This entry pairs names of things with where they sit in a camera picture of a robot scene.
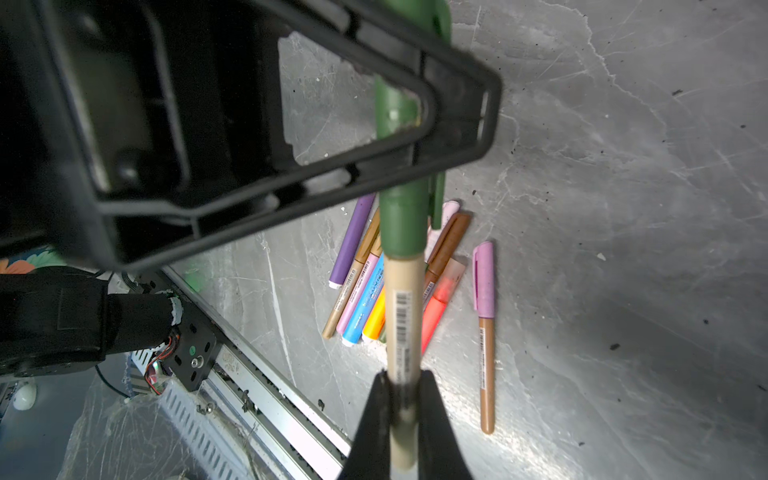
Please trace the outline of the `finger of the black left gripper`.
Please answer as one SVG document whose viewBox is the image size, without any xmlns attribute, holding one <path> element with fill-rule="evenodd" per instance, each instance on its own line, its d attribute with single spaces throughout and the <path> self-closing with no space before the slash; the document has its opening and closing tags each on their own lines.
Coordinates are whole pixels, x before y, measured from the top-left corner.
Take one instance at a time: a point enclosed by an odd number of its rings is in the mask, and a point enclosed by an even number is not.
<svg viewBox="0 0 768 480">
<path fill-rule="evenodd" d="M 446 5 L 40 1 L 110 252 L 151 269 L 477 160 L 500 76 L 445 39 Z M 20 252 L 1 253 L 5 257 Z"/>
</svg>

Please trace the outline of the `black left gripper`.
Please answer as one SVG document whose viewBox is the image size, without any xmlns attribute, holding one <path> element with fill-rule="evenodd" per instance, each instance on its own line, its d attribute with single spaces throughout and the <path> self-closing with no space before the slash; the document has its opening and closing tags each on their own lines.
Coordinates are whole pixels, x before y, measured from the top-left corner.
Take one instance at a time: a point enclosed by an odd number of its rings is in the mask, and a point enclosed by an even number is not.
<svg viewBox="0 0 768 480">
<path fill-rule="evenodd" d="M 110 252 L 42 6 L 1 4 L 1 249 Z"/>
</svg>

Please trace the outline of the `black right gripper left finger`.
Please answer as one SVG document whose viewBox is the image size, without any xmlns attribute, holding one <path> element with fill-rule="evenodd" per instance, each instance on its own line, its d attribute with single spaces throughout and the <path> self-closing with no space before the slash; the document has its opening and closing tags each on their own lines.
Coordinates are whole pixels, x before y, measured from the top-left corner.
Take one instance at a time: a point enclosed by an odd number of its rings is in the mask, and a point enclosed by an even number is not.
<svg viewBox="0 0 768 480">
<path fill-rule="evenodd" d="M 387 372 L 374 378 L 351 450 L 337 477 L 390 478 L 391 387 Z"/>
</svg>

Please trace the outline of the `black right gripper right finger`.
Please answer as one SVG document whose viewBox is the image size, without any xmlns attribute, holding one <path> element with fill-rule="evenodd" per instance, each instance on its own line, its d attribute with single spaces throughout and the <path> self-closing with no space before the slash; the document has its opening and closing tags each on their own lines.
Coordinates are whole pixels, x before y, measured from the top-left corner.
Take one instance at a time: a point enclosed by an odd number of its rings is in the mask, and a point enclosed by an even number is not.
<svg viewBox="0 0 768 480">
<path fill-rule="evenodd" d="M 431 371 L 421 371 L 418 393 L 418 478 L 472 479 Z"/>
</svg>

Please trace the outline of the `brown pen body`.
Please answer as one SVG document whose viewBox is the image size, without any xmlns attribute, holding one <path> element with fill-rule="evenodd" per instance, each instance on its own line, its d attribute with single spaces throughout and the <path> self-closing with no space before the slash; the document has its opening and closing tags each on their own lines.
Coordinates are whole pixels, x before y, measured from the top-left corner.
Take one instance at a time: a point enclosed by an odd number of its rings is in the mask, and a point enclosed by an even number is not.
<svg viewBox="0 0 768 480">
<path fill-rule="evenodd" d="M 481 340 L 481 430 L 486 435 L 491 435 L 495 430 L 494 320 L 480 317 L 479 327 Z"/>
</svg>

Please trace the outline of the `beige pen body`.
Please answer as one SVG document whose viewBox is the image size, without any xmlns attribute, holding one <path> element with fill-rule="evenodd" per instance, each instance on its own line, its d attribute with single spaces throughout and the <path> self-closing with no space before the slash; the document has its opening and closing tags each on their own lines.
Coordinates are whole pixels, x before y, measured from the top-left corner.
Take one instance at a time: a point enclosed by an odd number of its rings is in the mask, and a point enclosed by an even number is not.
<svg viewBox="0 0 768 480">
<path fill-rule="evenodd" d="M 387 257 L 384 274 L 391 463 L 407 471 L 417 462 L 424 255 Z"/>
</svg>

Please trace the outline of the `brown pen brown cap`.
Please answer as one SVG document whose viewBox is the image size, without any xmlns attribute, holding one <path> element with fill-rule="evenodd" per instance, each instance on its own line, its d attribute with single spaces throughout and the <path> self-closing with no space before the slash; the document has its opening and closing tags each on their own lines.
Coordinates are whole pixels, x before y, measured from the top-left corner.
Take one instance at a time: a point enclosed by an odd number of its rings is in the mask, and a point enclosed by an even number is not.
<svg viewBox="0 0 768 480">
<path fill-rule="evenodd" d="M 446 228 L 441 233 L 435 246 L 435 250 L 429 257 L 425 271 L 423 301 L 427 304 L 432 295 L 436 283 L 444 272 L 449 259 L 460 244 L 472 215 L 463 211 L 454 214 L 448 221 Z"/>
</svg>

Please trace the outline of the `blue highlighter pen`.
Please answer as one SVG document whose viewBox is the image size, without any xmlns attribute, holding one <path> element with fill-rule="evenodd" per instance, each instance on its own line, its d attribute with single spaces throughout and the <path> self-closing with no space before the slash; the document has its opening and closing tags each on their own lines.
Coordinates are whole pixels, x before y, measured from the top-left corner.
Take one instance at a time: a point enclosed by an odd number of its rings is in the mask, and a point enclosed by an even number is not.
<svg viewBox="0 0 768 480">
<path fill-rule="evenodd" d="M 379 258 L 342 335 L 342 343 L 345 346 L 353 346 L 360 341 L 366 321 L 383 289 L 383 285 L 384 259 Z"/>
</svg>

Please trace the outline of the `orange highlighter pen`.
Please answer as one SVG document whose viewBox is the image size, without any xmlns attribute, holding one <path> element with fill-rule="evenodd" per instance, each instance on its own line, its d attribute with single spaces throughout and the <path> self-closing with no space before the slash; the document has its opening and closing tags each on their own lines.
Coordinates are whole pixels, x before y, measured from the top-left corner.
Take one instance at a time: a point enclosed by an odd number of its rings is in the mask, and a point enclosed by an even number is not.
<svg viewBox="0 0 768 480">
<path fill-rule="evenodd" d="M 364 342 L 373 342 L 379 339 L 385 325 L 385 312 L 386 289 L 383 288 L 364 326 L 362 332 L 362 340 Z"/>
</svg>

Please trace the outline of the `red highlighter pen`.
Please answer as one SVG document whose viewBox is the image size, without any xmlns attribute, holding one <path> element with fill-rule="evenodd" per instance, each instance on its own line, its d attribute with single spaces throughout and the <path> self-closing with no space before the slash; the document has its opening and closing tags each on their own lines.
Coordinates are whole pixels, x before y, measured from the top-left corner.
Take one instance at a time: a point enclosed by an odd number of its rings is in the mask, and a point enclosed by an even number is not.
<svg viewBox="0 0 768 480">
<path fill-rule="evenodd" d="M 421 354 L 424 354 L 450 300 L 459 285 L 466 266 L 450 258 L 423 313 Z"/>
</svg>

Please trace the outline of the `pink pen gold cap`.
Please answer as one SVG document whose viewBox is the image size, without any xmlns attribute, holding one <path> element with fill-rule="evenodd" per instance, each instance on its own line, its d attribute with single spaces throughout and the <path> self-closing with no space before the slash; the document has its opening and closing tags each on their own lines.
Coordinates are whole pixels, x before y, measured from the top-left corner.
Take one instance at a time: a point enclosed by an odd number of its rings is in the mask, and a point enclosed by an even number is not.
<svg viewBox="0 0 768 480">
<path fill-rule="evenodd" d="M 358 276 L 358 279 L 354 285 L 352 293 L 347 301 L 347 304 L 342 313 L 341 319 L 337 324 L 336 331 L 338 332 L 339 335 L 342 335 L 345 332 L 345 329 L 349 323 L 349 320 L 352 318 L 355 308 L 357 307 L 357 304 L 363 295 L 363 291 L 372 275 L 373 269 L 376 266 L 381 256 L 381 253 L 382 253 L 381 235 L 378 234 L 375 241 L 372 244 L 372 248 L 369 252 L 368 258 L 362 267 L 361 273 Z"/>
</svg>

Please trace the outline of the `purple highlighter pen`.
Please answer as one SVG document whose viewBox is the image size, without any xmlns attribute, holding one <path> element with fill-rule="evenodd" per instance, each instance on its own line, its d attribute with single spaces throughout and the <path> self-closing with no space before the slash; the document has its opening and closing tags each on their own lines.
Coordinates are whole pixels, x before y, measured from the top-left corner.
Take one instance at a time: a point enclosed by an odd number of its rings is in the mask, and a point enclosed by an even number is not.
<svg viewBox="0 0 768 480">
<path fill-rule="evenodd" d="M 329 286 L 334 290 L 338 290 L 341 287 L 351 267 L 375 197 L 376 194 L 368 194 L 357 200 L 329 277 Z"/>
</svg>

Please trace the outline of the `tan pen gold cap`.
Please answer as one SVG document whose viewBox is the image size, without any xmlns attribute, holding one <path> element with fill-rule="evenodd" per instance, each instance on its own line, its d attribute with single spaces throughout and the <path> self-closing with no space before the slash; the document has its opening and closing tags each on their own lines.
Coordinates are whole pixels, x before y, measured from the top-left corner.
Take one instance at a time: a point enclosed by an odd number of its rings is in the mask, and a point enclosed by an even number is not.
<svg viewBox="0 0 768 480">
<path fill-rule="evenodd" d="M 331 310 L 330 316 L 326 322 L 326 325 L 322 331 L 322 337 L 324 339 L 330 339 L 337 330 L 338 323 L 343 316 L 343 312 L 349 301 L 350 296 L 354 290 L 354 287 L 358 281 L 359 276 L 364 270 L 364 265 L 367 261 L 370 250 L 378 235 L 380 225 L 380 213 L 379 209 L 376 209 L 372 220 L 368 226 L 368 229 L 360 242 L 359 248 L 351 267 L 348 271 L 346 279 L 341 286 L 340 293 Z"/>
</svg>

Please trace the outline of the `green pen pink cap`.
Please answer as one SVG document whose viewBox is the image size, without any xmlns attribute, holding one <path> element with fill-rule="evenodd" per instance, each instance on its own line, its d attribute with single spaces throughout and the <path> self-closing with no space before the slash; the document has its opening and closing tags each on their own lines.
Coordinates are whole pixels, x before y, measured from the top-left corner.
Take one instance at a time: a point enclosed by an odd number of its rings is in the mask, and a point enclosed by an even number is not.
<svg viewBox="0 0 768 480">
<path fill-rule="evenodd" d="M 444 198 L 446 173 L 440 172 L 429 178 L 428 189 L 428 230 L 424 260 L 431 259 L 435 252 L 438 239 L 447 228 L 448 221 L 456 214 L 461 203 L 458 200 Z"/>
</svg>

